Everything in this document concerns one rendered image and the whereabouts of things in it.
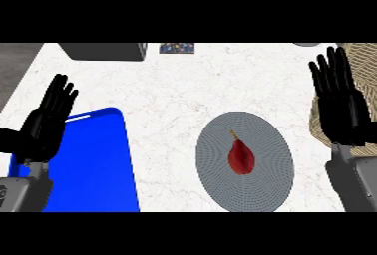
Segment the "beige wicker basket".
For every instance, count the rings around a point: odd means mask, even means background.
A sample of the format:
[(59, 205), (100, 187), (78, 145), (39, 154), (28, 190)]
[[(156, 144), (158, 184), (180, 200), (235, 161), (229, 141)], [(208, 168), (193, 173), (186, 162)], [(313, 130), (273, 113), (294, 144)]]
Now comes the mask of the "beige wicker basket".
[[(377, 43), (342, 43), (354, 87), (362, 92), (368, 105), (371, 121), (377, 122)], [(328, 147), (329, 139), (325, 137), (319, 124), (317, 97), (313, 97), (308, 116), (310, 135)], [(365, 143), (365, 146), (351, 147), (353, 156), (377, 156), (377, 144)]]

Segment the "grey oval placemat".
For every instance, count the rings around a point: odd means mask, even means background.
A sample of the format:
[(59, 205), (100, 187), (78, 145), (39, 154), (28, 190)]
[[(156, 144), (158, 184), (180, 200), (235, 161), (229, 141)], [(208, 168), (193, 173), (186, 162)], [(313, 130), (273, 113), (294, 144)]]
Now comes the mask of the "grey oval placemat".
[(206, 194), (230, 212), (271, 212), (294, 177), (291, 153), (273, 125), (246, 112), (227, 112), (205, 125), (195, 167)]

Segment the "blue cutting board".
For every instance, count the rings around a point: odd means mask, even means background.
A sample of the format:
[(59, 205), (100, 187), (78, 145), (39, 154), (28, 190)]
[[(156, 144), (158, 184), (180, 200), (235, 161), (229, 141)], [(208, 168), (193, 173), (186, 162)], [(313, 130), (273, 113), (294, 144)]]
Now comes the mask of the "blue cutting board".
[(44, 212), (138, 212), (122, 112), (103, 108), (69, 116)]

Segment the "red pear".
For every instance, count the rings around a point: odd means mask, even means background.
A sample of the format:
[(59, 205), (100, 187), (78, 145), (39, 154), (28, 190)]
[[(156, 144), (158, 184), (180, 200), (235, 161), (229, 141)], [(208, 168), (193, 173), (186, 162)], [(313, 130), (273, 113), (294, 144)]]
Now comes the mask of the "red pear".
[(233, 143), (227, 154), (227, 164), (237, 175), (245, 175), (252, 172), (254, 155), (242, 140), (236, 137), (235, 132), (230, 131), (229, 133), (233, 137)]

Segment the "dark patterned box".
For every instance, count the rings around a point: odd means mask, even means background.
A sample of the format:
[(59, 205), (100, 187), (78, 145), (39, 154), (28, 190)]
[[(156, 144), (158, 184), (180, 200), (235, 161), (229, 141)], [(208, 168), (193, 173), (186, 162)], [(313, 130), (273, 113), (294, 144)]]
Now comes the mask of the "dark patterned box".
[(161, 43), (159, 53), (161, 54), (192, 54), (193, 43)]

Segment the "dark grey appliance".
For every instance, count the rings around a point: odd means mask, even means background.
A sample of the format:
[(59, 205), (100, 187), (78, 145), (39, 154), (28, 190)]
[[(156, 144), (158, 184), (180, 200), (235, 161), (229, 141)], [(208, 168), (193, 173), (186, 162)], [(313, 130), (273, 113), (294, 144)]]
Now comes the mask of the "dark grey appliance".
[(146, 43), (60, 43), (62, 50), (76, 61), (141, 61)]

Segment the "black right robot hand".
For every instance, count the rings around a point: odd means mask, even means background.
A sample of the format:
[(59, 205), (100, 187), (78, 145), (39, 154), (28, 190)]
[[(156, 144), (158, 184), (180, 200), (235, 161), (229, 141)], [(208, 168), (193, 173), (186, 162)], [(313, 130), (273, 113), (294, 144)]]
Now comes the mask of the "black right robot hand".
[(354, 87), (344, 49), (328, 47), (326, 55), (319, 54), (307, 66), (326, 138), (348, 146), (377, 143), (377, 122), (371, 121), (363, 94)]

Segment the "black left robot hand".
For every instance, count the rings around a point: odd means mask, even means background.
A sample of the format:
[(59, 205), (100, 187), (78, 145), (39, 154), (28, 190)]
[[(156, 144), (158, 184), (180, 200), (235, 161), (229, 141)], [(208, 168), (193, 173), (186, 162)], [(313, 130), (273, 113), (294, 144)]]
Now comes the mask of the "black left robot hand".
[(67, 76), (57, 74), (20, 129), (0, 127), (0, 152), (13, 154), (19, 164), (47, 162), (57, 154), (76, 95)]

